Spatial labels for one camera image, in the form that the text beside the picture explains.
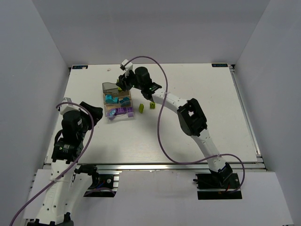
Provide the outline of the teal rounded lego brick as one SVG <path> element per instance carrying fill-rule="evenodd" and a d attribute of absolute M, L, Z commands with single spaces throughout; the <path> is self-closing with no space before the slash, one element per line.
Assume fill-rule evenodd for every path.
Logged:
<path fill-rule="evenodd" d="M 112 97 L 112 95 L 106 95 L 105 96 L 105 103 L 106 104 L 113 104 L 114 103 L 114 98 Z"/>

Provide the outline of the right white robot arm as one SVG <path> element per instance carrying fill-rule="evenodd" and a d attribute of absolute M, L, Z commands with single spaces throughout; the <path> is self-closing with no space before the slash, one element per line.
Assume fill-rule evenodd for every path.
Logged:
<path fill-rule="evenodd" d="M 198 101 L 194 98 L 186 100 L 168 92 L 168 82 L 166 88 L 155 83 L 150 78 L 150 73 L 146 67 L 140 66 L 135 70 L 125 66 L 120 67 L 124 72 L 119 76 L 116 83 L 123 91 L 136 88 L 141 91 L 143 97 L 156 104 L 161 105 L 157 122 L 157 137 L 160 147 L 160 120 L 164 107 L 177 114 L 179 125 L 184 134 L 191 137 L 208 162 L 209 170 L 220 185 L 226 183 L 233 170 L 229 163 L 220 155 L 213 143 L 207 127 L 206 116 Z"/>

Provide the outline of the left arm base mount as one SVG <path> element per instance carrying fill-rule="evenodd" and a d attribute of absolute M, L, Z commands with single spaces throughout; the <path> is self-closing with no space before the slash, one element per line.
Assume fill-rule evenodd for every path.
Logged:
<path fill-rule="evenodd" d="M 85 197 L 113 198 L 117 192 L 120 172 L 115 170 L 102 170 L 96 165 L 92 168 L 92 184 L 85 192 Z"/>

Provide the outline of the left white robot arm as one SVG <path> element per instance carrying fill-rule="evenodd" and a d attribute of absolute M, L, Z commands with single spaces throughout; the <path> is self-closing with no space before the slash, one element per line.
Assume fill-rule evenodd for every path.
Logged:
<path fill-rule="evenodd" d="M 85 135 L 93 133 L 103 109 L 68 99 L 58 109 L 63 119 L 55 136 L 50 183 L 43 190 L 45 198 L 35 219 L 27 223 L 29 226 L 72 226 L 75 209 L 96 176 L 93 165 L 77 167 L 77 163 L 89 145 L 84 143 Z"/>

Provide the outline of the green sloped lego brick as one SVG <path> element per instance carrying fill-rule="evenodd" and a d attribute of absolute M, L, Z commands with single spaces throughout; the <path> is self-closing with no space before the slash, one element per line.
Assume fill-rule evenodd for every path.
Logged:
<path fill-rule="evenodd" d="M 150 102 L 150 109 L 155 109 L 156 108 L 156 104 L 154 102 Z"/>

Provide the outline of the green curved lego brick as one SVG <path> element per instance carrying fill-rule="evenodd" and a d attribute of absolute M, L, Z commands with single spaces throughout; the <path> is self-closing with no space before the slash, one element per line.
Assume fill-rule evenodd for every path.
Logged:
<path fill-rule="evenodd" d="M 139 113 L 143 113 L 144 111 L 144 104 L 139 104 Z"/>

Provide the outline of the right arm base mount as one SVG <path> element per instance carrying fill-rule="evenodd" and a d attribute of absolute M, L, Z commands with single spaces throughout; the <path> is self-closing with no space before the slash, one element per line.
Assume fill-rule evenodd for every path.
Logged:
<path fill-rule="evenodd" d="M 241 200 L 240 181 L 237 173 L 221 185 L 211 174 L 196 174 L 193 182 L 197 186 L 199 200 Z"/>

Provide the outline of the teal lego brick with studs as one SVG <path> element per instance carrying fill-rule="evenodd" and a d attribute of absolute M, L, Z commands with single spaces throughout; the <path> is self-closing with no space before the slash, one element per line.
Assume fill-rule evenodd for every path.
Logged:
<path fill-rule="evenodd" d="M 116 104 L 116 105 L 119 105 L 119 104 L 120 104 L 119 101 L 120 101 L 120 99 L 119 99 L 118 97 L 115 97 L 115 98 L 113 99 L 113 103 Z"/>

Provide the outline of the purple flower lego brick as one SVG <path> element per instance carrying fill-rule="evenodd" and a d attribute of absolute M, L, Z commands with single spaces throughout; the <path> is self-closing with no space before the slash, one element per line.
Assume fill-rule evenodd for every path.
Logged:
<path fill-rule="evenodd" d="M 116 108 L 112 108 L 112 109 L 110 109 L 110 110 L 107 112 L 107 116 L 108 116 L 108 117 L 115 117 L 115 116 L 116 116 L 116 112 L 117 112 Z"/>

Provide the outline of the purple square lego brick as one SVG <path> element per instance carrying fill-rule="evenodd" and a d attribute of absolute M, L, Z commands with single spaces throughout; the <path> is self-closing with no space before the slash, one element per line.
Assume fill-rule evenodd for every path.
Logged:
<path fill-rule="evenodd" d="M 127 113 L 133 113 L 133 112 L 134 112 L 134 110 L 132 107 L 127 107 Z"/>

